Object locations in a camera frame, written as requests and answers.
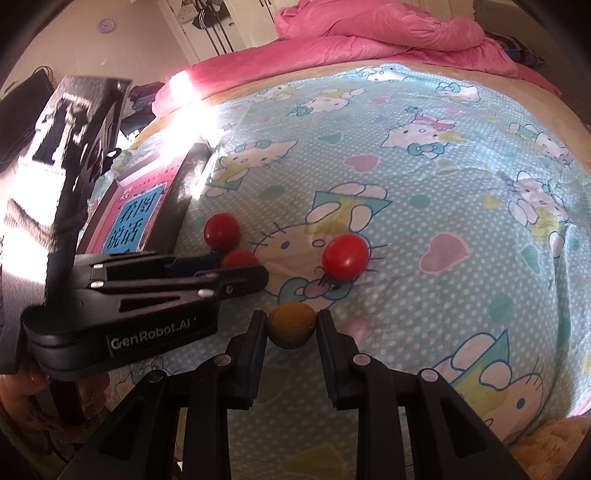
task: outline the light blue polka dot sheet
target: light blue polka dot sheet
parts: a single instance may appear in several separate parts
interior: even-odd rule
[[[217,335],[113,372],[114,398],[153,368],[224,351],[253,310],[302,301],[391,368],[435,367],[506,442],[588,403],[591,182],[520,104],[389,64],[279,85],[216,116],[215,170],[176,253],[207,253],[205,221],[231,212],[269,284],[224,302]],[[346,232],[372,259],[328,290],[320,258]],[[356,418],[332,409],[315,341],[269,344],[259,399],[229,425],[235,475],[354,477]]]

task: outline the pillow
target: pillow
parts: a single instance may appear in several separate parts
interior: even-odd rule
[[[487,37],[495,40],[505,50],[505,53],[509,55],[509,58],[516,63],[521,63],[530,68],[539,67],[546,63],[543,58],[535,54],[515,37],[492,32],[485,32],[485,34]]]

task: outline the stuffed toy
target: stuffed toy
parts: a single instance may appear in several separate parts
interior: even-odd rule
[[[531,480],[556,480],[591,428],[591,417],[550,420],[509,448]]]

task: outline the pink comforter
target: pink comforter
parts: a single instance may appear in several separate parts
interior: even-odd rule
[[[158,92],[154,114],[166,116],[195,98],[256,80],[346,61],[410,60],[519,76],[516,64],[476,22],[441,22],[393,0],[300,0],[279,11],[275,29],[279,40],[193,65],[183,82],[173,78]]]

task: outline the red cherry tomato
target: red cherry tomato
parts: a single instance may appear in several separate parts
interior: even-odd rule
[[[232,250],[228,255],[222,258],[220,268],[250,267],[251,265],[260,265],[255,254],[246,250]]]
[[[322,252],[324,271],[337,281],[350,281],[360,276],[369,263],[369,247],[355,233],[344,233],[326,245]]]
[[[238,246],[240,226],[230,213],[216,213],[203,227],[203,238],[212,250],[229,252]]]

